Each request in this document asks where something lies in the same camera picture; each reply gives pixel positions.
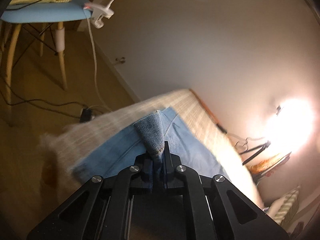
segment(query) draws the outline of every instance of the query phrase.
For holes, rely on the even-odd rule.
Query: green and white striped cloth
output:
[[[300,186],[276,200],[270,207],[268,215],[282,228],[286,229],[299,208]]]

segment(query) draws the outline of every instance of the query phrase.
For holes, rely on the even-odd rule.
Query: white wall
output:
[[[320,26],[303,0],[116,0],[111,8],[95,41],[111,62],[126,57],[116,69],[142,100],[193,88],[243,137],[263,135],[286,98],[320,109]],[[303,198],[319,184],[315,127],[306,148],[261,182],[266,201],[298,184]]]

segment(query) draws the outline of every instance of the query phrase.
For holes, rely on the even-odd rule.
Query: bright light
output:
[[[281,105],[278,115],[267,124],[267,139],[278,153],[298,150],[308,140],[313,124],[308,102],[291,99]]]

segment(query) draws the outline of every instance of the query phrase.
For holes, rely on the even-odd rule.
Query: wooden floor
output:
[[[46,41],[53,45],[49,33]],[[32,41],[21,30],[15,60]],[[12,88],[20,96],[42,98],[53,103],[79,101],[101,105],[94,89],[94,64],[91,43],[84,33],[66,32],[65,64],[69,90],[61,88],[59,59],[48,48],[39,57],[39,42],[35,41],[12,71]],[[1,74],[4,75],[5,58]],[[132,99],[98,56],[98,84],[106,103],[113,109],[133,104]],[[19,100],[12,97],[12,102]],[[81,107],[70,105],[41,106],[80,115]],[[0,116],[5,104],[0,98]],[[57,205],[50,198],[50,188],[40,182],[43,158],[37,150],[39,137],[44,133],[61,134],[64,127],[78,119],[37,109],[29,104],[12,107],[13,127],[0,119],[0,213],[16,234],[25,239],[27,233]]]

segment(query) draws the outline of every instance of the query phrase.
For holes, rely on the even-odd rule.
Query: blue chair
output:
[[[5,11],[1,20],[6,23],[14,24],[13,34],[11,39],[11,44],[8,51],[7,58],[7,67],[6,67],[6,82],[11,85],[11,72],[12,72],[12,63],[13,56],[20,33],[21,25],[24,23],[43,23],[43,29],[46,27],[47,23],[58,23],[58,30],[63,29],[63,22],[83,20],[91,17],[91,11],[83,10],[84,3],[88,0],[72,0],[67,3],[35,3],[30,6],[27,6],[20,10],[14,11]],[[21,5],[12,5],[9,8],[20,7]],[[4,48],[4,43],[8,37],[8,32],[5,33],[5,40],[2,41],[2,49]],[[40,36],[41,40],[44,40],[44,33]],[[40,44],[40,56],[43,53],[43,43]],[[64,64],[64,52],[59,51],[59,62],[62,73],[62,83],[63,89],[67,90],[67,78],[65,73],[65,64]],[[6,86],[6,99],[11,103],[11,91],[8,86]]]

